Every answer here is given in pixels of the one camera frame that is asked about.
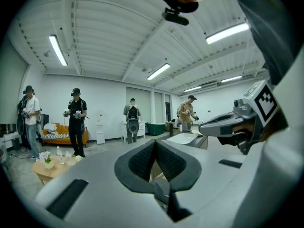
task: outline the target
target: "flower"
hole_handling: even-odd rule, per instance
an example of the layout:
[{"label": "flower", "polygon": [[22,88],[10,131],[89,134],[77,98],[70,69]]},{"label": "flower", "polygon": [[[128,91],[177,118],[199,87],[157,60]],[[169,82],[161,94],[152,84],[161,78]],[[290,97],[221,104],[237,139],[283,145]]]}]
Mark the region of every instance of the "flower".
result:
[{"label": "flower", "polygon": [[48,151],[45,151],[45,152],[41,152],[40,154],[39,154],[39,157],[40,157],[40,160],[41,160],[41,162],[43,163],[43,162],[45,162],[45,163],[47,163],[47,164],[49,164],[50,162],[51,162],[51,156],[52,156],[52,154],[50,153],[50,152],[48,152]]}]

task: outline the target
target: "trash bin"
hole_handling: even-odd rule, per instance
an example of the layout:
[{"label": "trash bin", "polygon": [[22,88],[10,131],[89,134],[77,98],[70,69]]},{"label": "trash bin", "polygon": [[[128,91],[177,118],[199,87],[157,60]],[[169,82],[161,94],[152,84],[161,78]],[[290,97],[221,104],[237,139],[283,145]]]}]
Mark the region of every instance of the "trash bin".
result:
[{"label": "trash bin", "polygon": [[13,144],[14,150],[17,151],[17,150],[21,149],[19,138],[12,139],[11,142]]},{"label": "trash bin", "polygon": [[166,124],[162,123],[146,123],[149,134],[152,136],[161,135],[165,132]]}]

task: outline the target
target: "ceiling beam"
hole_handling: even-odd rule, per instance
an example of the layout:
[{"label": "ceiling beam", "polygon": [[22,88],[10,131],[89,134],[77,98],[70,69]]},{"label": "ceiling beam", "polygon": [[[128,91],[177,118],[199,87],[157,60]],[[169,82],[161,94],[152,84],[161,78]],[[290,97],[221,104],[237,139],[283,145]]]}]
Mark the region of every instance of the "ceiling beam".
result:
[{"label": "ceiling beam", "polygon": [[143,42],[143,44],[140,46],[138,51],[136,52],[135,56],[133,57],[132,61],[130,62],[126,72],[123,75],[122,81],[125,81],[128,77],[130,71],[134,67],[134,65],[137,63],[137,61],[140,59],[140,57],[145,53],[147,50],[149,44],[160,34],[162,33],[168,26],[168,22],[163,20],[148,36],[148,38]]},{"label": "ceiling beam", "polygon": [[[259,63],[247,64],[247,65],[245,65],[244,72],[256,69],[256,67],[258,65],[259,65]],[[216,75],[213,75],[213,76],[210,76],[210,77],[203,78],[201,80],[192,82],[192,83],[188,84],[188,87],[182,86],[182,87],[179,87],[179,88],[174,88],[171,91],[173,91],[173,92],[184,91],[185,89],[199,86],[200,84],[203,84],[203,83],[211,81],[211,80],[221,79],[221,78],[224,78],[224,77],[227,77],[227,76],[233,77],[234,74],[237,74],[237,73],[240,73],[240,74],[242,73],[242,66],[238,67],[238,68],[234,68],[234,69],[229,70],[229,71],[226,71],[224,73],[216,74]]]},{"label": "ceiling beam", "polygon": [[[253,41],[249,41],[248,48],[249,47],[253,47],[253,46],[255,46],[255,43]],[[184,73],[186,73],[186,72],[188,72],[188,71],[190,71],[192,69],[195,69],[197,67],[203,66],[204,64],[207,64],[207,63],[209,63],[209,62],[211,62],[213,60],[217,60],[217,59],[219,59],[221,57],[227,56],[227,55],[232,54],[232,53],[239,52],[239,51],[244,50],[246,48],[247,48],[247,44],[243,43],[243,44],[240,44],[238,46],[225,49],[225,50],[223,50],[221,52],[218,52],[218,53],[213,54],[213,55],[211,55],[211,56],[209,56],[207,58],[204,58],[204,59],[202,59],[202,60],[200,60],[200,61],[198,61],[196,63],[188,65],[187,67],[185,67],[184,69],[180,70],[179,72],[176,72],[176,73],[172,74],[171,77],[175,78],[175,77],[177,77],[179,75],[182,75],[182,74],[184,74]],[[165,83],[165,82],[167,82],[169,80],[171,80],[169,77],[168,78],[164,78],[163,80],[157,82],[154,85],[154,87],[158,87],[161,84],[163,84],[163,83]]]},{"label": "ceiling beam", "polygon": [[14,49],[22,57],[22,59],[29,65],[39,65],[41,68],[45,68],[42,62],[35,55],[34,51],[30,48],[30,44],[24,37],[19,22],[14,19],[8,30],[8,38]]},{"label": "ceiling beam", "polygon": [[66,46],[70,54],[70,59],[78,75],[82,74],[78,56],[76,54],[73,32],[72,32],[72,0],[61,0],[61,23]]}]

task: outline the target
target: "wooden table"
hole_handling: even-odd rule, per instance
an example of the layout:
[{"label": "wooden table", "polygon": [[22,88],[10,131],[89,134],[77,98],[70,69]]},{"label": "wooden table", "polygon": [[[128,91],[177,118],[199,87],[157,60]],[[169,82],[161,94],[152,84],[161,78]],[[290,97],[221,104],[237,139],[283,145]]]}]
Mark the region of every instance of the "wooden table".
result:
[{"label": "wooden table", "polygon": [[33,164],[33,171],[37,174],[42,186],[44,186],[43,181],[50,181],[54,177],[59,176],[61,173],[65,172],[69,168],[65,156],[63,156],[62,158],[65,162],[63,165],[59,163],[58,156],[52,156],[52,159],[55,161],[55,165],[51,169],[45,168],[44,164],[41,161],[37,161]]}]

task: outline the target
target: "person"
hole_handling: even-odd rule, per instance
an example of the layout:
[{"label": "person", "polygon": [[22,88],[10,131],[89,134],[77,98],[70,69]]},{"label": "person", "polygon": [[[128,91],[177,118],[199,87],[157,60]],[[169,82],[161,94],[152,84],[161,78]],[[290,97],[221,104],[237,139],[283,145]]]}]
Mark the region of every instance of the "person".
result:
[{"label": "person", "polygon": [[34,95],[32,86],[27,86],[25,89],[28,100],[26,102],[25,111],[29,112],[28,117],[25,118],[25,129],[28,142],[31,146],[32,159],[39,159],[39,151],[36,144],[36,124],[37,117],[40,115],[39,100]]},{"label": "person", "polygon": [[71,100],[68,104],[68,115],[70,116],[68,132],[70,135],[71,143],[73,145],[73,149],[75,151],[74,155],[85,157],[84,147],[82,143],[82,134],[84,132],[84,120],[87,114],[86,102],[80,98],[80,89],[73,89],[72,95],[73,100]]},{"label": "person", "polygon": [[193,95],[188,96],[188,101],[185,101],[181,103],[179,107],[179,120],[182,124],[182,130],[183,132],[188,132],[191,130],[192,124],[191,124],[191,118],[196,118],[196,115],[194,114],[192,103],[196,100],[196,98]]},{"label": "person", "polygon": [[[127,137],[128,137],[128,143],[132,143],[132,133],[129,130],[129,124],[128,124],[128,111],[134,106],[137,109],[138,115],[141,115],[141,112],[139,110],[139,107],[136,105],[136,101],[134,98],[130,100],[130,104],[127,104],[123,109],[123,114],[126,116],[126,122],[127,122]],[[133,134],[133,142],[135,143],[137,141],[137,133]]]},{"label": "person", "polygon": [[[163,0],[178,12],[194,12],[200,0]],[[303,44],[303,30],[295,13],[296,5],[287,0],[237,0],[250,25],[257,47],[262,52],[270,75],[271,84],[276,86],[285,76]],[[265,128],[261,141],[287,127],[281,110]],[[253,131],[253,124],[235,126],[233,131]]]}]

